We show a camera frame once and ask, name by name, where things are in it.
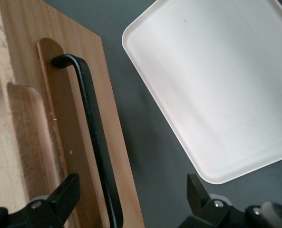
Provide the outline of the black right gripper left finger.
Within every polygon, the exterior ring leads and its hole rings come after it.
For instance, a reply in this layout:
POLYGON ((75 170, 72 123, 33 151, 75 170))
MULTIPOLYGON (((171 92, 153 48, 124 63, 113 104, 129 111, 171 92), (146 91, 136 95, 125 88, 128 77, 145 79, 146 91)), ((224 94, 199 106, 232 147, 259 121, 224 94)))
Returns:
POLYGON ((63 228, 79 199, 79 175, 70 174, 47 199, 36 199, 12 214, 0 207, 0 228, 63 228))

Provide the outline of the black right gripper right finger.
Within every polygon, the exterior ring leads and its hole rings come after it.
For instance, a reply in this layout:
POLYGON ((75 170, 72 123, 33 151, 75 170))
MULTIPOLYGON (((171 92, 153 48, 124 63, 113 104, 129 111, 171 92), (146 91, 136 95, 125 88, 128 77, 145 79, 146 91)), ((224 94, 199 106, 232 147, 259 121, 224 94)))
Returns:
POLYGON ((196 174, 187 175, 187 199, 192 215, 181 228, 282 228, 282 205, 265 202, 236 209, 226 197, 208 194, 196 174))

